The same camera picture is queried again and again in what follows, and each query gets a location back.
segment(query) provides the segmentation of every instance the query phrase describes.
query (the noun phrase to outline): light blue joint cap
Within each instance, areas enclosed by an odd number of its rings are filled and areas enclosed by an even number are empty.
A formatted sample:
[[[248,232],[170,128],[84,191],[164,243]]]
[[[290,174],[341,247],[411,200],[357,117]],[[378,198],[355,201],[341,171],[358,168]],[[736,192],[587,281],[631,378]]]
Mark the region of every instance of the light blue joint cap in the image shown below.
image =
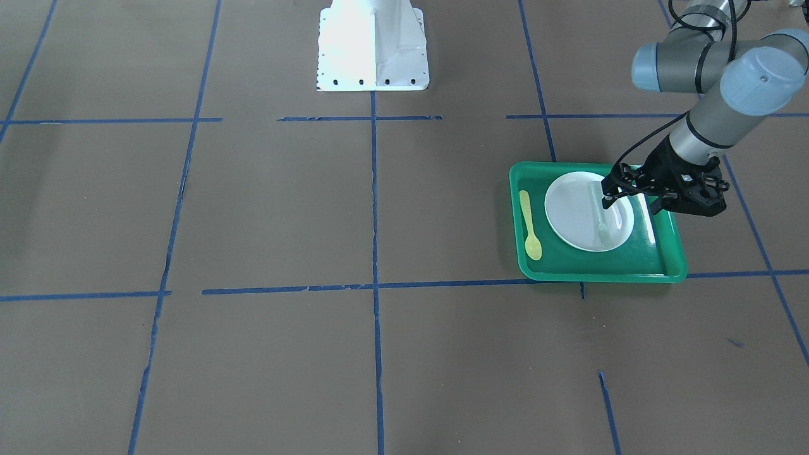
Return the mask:
[[[657,43],[643,45],[632,60],[632,83],[647,91],[660,91],[657,75]]]
[[[719,90],[736,112],[758,117],[786,106],[804,79],[803,67],[788,53],[770,47],[753,48],[728,65],[719,80]]]
[[[809,32],[805,30],[801,30],[799,28],[782,28],[777,32],[772,32],[767,36],[771,35],[788,35],[792,36],[794,39],[800,41],[803,45],[803,48],[807,50],[807,56],[809,57]]]

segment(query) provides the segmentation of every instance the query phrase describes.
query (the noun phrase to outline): yellow spoon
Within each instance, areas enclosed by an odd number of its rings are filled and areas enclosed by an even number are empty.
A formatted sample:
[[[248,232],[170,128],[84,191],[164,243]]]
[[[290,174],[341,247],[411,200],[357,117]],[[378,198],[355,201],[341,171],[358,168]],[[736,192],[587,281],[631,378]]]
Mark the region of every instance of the yellow spoon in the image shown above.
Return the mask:
[[[524,189],[519,192],[519,208],[523,209],[525,227],[528,229],[528,238],[525,239],[525,252],[534,261],[539,261],[542,257],[542,244],[534,233],[534,222],[531,217],[531,199],[528,197],[528,191]]]

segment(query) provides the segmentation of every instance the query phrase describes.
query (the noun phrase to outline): green tray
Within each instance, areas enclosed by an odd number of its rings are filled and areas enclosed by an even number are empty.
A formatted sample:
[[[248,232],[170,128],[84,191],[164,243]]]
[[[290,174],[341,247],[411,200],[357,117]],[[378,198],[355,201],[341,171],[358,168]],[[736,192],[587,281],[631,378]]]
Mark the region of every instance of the green tray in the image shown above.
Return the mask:
[[[557,177],[588,171],[606,176],[610,164],[533,163],[515,164],[509,172],[511,209],[517,240],[517,262],[525,276],[537,281],[588,281],[610,283],[679,283],[688,274],[683,245],[674,215],[665,210],[655,216],[642,194],[630,197],[635,227],[620,247],[602,253],[576,249],[551,229],[545,215],[545,194]],[[542,242],[542,258],[534,261],[525,253],[525,222],[519,208],[519,191],[531,196],[534,231]]]

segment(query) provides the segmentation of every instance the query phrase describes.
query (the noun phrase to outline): plastic spoon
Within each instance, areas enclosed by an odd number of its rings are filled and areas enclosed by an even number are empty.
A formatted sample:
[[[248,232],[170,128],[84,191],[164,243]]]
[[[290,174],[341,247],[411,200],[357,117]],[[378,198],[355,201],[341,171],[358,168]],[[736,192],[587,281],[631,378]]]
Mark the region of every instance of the plastic spoon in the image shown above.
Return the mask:
[[[609,248],[612,242],[609,238],[609,227],[607,226],[607,222],[604,220],[604,207],[601,205],[601,198],[604,197],[601,194],[601,182],[600,181],[592,181],[589,184],[590,186],[590,195],[593,198],[593,210],[595,210],[595,217],[598,219],[598,227],[595,229],[595,233],[598,236],[599,241],[601,241],[601,245],[604,248]]]
[[[539,261],[542,257],[542,244],[534,233],[534,222],[531,217],[531,199],[528,197],[528,191],[524,189],[519,192],[519,208],[523,209],[525,227],[528,229],[528,237],[525,239],[525,252],[534,261]]]

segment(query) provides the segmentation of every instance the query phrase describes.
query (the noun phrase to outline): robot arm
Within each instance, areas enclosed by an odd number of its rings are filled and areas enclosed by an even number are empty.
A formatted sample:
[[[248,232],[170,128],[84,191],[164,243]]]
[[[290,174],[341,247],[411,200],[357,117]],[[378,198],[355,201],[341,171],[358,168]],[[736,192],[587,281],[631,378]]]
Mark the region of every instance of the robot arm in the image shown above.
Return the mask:
[[[721,213],[729,185],[719,157],[802,87],[809,70],[809,33],[781,30],[762,40],[721,43],[735,16],[730,1],[692,1],[663,43],[638,50],[633,62],[638,88],[705,96],[677,119],[640,168],[619,160],[602,181],[605,209],[618,198],[645,193],[657,197],[653,214]],[[728,63],[729,56],[736,59]]]

